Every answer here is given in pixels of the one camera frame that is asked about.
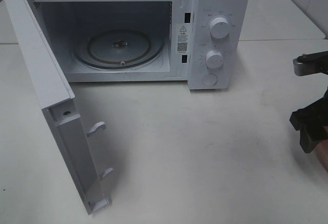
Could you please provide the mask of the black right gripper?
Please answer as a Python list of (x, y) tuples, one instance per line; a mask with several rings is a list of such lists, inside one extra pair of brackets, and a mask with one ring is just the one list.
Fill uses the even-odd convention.
[[(327, 75), (327, 52), (303, 54), (293, 59), (293, 67), (297, 76)], [(327, 91), (318, 101), (292, 112), (290, 122), (300, 132), (300, 146), (305, 153), (327, 140)]]

